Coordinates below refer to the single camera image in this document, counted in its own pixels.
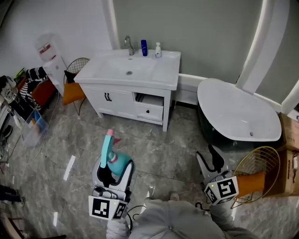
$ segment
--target pink nozzle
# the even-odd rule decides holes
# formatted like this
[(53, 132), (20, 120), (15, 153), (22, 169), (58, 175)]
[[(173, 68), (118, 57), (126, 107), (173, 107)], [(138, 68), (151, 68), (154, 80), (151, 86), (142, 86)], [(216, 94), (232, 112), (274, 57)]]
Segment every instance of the pink nozzle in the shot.
[(107, 135), (113, 137), (113, 135), (114, 135), (113, 129), (108, 129)]

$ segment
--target cardboard box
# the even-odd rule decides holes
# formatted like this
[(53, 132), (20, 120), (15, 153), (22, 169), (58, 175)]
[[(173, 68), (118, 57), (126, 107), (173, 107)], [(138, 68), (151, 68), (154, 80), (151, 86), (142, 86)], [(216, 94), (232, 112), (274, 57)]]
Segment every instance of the cardboard box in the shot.
[(282, 142), (276, 147), (277, 151), (299, 151), (299, 122), (282, 113), (278, 116), (282, 129)]
[[(294, 178), (293, 170), (294, 152), (290, 150), (280, 151), (279, 157), (280, 171), (278, 178), (271, 190), (266, 194), (266, 197), (299, 196), (299, 171), (297, 171)], [(278, 165), (268, 175), (266, 175), (265, 189), (269, 188), (273, 183), (277, 170)]]

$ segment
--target open drawer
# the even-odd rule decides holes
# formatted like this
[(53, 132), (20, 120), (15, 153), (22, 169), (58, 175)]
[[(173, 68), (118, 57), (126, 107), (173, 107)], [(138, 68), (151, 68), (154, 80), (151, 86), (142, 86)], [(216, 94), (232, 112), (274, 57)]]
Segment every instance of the open drawer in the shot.
[(135, 110), (137, 117), (162, 121), (163, 102), (163, 97), (135, 93)]

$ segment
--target spray bottle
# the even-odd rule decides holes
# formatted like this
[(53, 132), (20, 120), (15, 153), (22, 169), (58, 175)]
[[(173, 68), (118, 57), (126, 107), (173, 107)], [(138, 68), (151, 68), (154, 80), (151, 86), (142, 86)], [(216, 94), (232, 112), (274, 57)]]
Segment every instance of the spray bottle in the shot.
[(115, 139), (114, 141), (113, 130), (108, 129), (103, 143), (100, 167), (104, 169), (108, 164), (111, 172), (117, 176), (121, 176), (127, 163), (131, 160), (131, 157), (124, 153), (113, 151), (113, 145), (118, 141), (119, 139)]

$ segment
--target bathroom vanity cabinet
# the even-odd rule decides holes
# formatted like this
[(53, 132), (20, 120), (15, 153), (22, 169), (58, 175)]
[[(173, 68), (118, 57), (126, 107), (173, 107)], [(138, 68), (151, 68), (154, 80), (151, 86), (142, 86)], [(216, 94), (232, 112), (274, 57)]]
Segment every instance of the bathroom vanity cabinet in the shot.
[(163, 126), (177, 89), (180, 52), (99, 51), (75, 77), (99, 117), (111, 114)]
[(163, 125), (167, 131), (171, 91), (137, 86), (80, 83), (99, 117), (103, 113)]

